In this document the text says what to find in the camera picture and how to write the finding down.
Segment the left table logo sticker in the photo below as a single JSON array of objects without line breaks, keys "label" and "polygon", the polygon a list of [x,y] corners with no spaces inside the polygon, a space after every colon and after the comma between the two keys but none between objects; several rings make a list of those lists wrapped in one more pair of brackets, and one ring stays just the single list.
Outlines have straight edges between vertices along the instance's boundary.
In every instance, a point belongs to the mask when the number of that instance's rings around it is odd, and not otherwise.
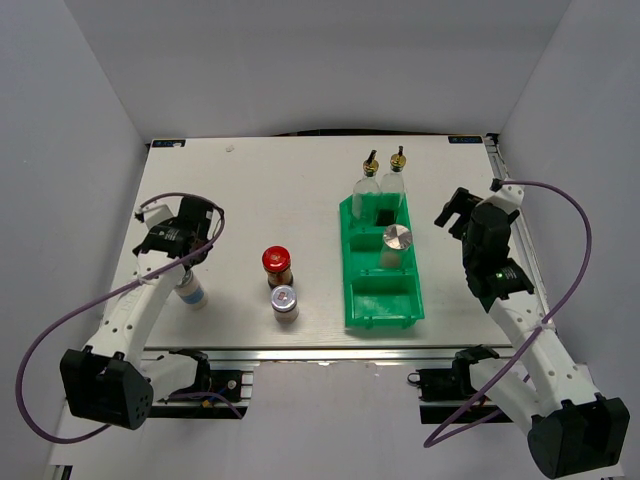
[{"label": "left table logo sticker", "polygon": [[183,148],[185,139],[155,139],[151,142],[152,148]]}]

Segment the right aluminium rail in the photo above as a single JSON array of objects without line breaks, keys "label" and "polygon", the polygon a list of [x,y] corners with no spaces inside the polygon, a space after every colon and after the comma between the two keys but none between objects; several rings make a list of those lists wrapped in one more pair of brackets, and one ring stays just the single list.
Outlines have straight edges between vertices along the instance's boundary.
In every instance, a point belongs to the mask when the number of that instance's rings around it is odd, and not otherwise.
[{"label": "right aluminium rail", "polygon": [[[497,133],[485,134],[484,145],[494,177],[502,180],[510,180],[510,172],[500,151],[499,135]],[[533,241],[523,213],[520,214],[519,218],[512,225],[512,230],[512,238],[514,239],[516,251],[519,255],[519,264],[534,284],[535,294],[543,310],[541,317],[543,317],[551,310],[551,307],[548,303],[547,291],[542,280]]]}]

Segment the dark sauce glass bottle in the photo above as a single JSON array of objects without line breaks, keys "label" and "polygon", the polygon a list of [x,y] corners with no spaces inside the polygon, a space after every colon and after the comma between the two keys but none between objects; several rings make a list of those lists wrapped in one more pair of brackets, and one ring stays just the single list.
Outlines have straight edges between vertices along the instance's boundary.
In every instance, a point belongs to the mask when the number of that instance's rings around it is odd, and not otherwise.
[{"label": "dark sauce glass bottle", "polygon": [[389,226],[396,221],[405,198],[403,170],[406,162],[404,147],[400,145],[398,151],[390,158],[390,171],[382,177],[380,182],[381,196],[376,219],[377,226]]}]

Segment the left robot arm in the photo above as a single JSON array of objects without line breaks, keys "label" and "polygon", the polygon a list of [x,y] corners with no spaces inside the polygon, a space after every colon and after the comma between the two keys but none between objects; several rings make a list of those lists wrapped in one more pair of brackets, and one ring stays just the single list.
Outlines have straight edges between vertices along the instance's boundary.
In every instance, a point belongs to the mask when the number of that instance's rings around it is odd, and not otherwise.
[{"label": "left robot arm", "polygon": [[135,430],[153,404],[174,393],[199,399],[211,387],[204,353],[178,349],[149,364],[142,361],[149,335],[169,296],[183,287],[224,228],[224,212],[192,194],[171,212],[159,195],[144,202],[135,218],[147,228],[133,250],[132,284],[80,350],[69,349],[60,373],[70,412],[79,418]]}]

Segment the green divided bin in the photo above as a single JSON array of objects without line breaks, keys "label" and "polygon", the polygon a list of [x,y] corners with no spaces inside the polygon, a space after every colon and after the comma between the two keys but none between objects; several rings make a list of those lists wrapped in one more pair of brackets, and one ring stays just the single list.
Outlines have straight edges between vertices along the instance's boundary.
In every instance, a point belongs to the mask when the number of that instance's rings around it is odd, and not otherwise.
[{"label": "green divided bin", "polygon": [[352,199],[339,204],[344,325],[357,329],[407,329],[425,318],[415,247],[382,267],[383,226],[353,224]]}]

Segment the clear oil bottle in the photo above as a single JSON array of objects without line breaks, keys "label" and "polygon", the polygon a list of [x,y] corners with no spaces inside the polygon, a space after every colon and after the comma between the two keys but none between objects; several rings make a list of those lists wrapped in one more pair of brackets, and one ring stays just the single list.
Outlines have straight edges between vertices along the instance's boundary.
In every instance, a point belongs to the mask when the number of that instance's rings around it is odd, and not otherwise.
[{"label": "clear oil bottle", "polygon": [[377,151],[372,150],[362,164],[363,177],[358,180],[352,192],[352,216],[359,225],[370,225],[374,222],[380,187],[376,180],[379,163]]}]

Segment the table logo sticker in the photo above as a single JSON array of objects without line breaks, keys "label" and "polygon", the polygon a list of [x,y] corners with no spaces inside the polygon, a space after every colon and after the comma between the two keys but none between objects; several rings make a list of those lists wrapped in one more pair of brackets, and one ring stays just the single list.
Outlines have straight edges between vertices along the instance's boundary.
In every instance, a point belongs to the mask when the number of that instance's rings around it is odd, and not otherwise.
[{"label": "table logo sticker", "polygon": [[447,137],[450,144],[483,144],[484,140],[478,135],[449,135]]},{"label": "table logo sticker", "polygon": [[155,139],[151,142],[152,148],[183,148],[185,139]]}]

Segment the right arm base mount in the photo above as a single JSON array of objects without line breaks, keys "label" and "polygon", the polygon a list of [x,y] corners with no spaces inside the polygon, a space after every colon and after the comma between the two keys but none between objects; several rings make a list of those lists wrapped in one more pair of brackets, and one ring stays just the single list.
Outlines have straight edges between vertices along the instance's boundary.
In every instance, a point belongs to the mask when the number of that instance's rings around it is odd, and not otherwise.
[{"label": "right arm base mount", "polygon": [[[420,421],[425,425],[443,423],[468,398],[454,382],[450,368],[419,369],[407,375],[407,382],[418,391]],[[511,420],[486,397],[476,401],[455,424],[469,425],[488,416],[487,423]]]}]

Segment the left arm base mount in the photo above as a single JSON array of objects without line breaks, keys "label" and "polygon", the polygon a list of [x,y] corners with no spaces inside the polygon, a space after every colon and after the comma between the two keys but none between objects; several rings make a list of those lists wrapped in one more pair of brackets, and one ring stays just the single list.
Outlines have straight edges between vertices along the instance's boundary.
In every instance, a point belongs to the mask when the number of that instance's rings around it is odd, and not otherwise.
[{"label": "left arm base mount", "polygon": [[190,358],[197,363],[191,385],[171,392],[154,402],[150,418],[195,420],[241,420],[252,395],[253,371],[234,362],[214,360],[193,349],[169,350],[154,362],[170,355]]}]

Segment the silver lid spice jar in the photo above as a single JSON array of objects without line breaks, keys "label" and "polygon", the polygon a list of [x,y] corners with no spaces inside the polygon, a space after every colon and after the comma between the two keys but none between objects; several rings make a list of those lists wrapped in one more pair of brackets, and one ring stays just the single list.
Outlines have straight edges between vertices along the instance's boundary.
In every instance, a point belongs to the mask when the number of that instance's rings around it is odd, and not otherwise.
[{"label": "silver lid spice jar", "polygon": [[382,235],[379,266],[384,269],[402,268],[412,245],[413,234],[408,227],[402,224],[387,226]]}]

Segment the red lid sauce jar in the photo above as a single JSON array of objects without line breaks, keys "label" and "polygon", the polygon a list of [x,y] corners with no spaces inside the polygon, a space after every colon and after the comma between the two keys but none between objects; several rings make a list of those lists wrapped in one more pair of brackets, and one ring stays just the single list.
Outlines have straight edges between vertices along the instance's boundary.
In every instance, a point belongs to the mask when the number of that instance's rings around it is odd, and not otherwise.
[{"label": "red lid sauce jar", "polygon": [[285,247],[279,245],[268,247],[263,252],[261,260],[271,289],[281,285],[293,285],[291,255]]}]

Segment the small silver lid jar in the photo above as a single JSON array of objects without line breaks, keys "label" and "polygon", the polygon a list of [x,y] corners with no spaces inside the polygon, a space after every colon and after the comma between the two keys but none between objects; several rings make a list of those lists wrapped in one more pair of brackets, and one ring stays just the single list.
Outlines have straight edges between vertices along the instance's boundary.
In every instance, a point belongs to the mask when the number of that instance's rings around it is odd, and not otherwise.
[{"label": "small silver lid jar", "polygon": [[274,318],[283,324],[293,323],[299,315],[295,289],[290,285],[279,285],[271,292],[271,307]]}]

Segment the blue label white jar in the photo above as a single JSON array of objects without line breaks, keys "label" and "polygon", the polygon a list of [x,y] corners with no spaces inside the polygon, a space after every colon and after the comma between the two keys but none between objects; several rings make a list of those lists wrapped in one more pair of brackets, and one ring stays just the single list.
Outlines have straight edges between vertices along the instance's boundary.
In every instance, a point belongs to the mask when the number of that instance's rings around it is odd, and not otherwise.
[{"label": "blue label white jar", "polygon": [[207,304],[207,294],[200,280],[192,270],[185,273],[174,291],[178,297],[193,310],[201,309]]}]

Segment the right table logo sticker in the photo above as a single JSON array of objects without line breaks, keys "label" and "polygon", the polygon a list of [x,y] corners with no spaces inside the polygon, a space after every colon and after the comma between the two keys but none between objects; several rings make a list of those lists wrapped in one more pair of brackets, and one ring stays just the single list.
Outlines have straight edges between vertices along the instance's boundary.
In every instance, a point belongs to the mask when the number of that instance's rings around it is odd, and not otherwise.
[{"label": "right table logo sticker", "polygon": [[483,144],[484,140],[478,135],[449,135],[447,137],[450,144]]}]

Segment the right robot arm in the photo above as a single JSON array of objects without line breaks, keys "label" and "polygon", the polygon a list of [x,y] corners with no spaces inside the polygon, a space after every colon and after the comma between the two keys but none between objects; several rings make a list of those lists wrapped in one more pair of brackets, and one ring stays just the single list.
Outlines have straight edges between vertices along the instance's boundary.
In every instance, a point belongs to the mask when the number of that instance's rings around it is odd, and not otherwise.
[{"label": "right robot arm", "polygon": [[514,355],[507,361],[485,346],[457,353],[453,390],[467,401],[426,440],[448,438],[446,427],[483,397],[526,436],[534,463],[557,479],[618,463],[630,414],[619,398],[603,395],[562,344],[535,287],[509,256],[511,226],[518,218],[526,182],[494,180],[482,199],[458,188],[436,218],[442,227],[458,218],[450,234],[462,244],[467,284],[505,333]]}]

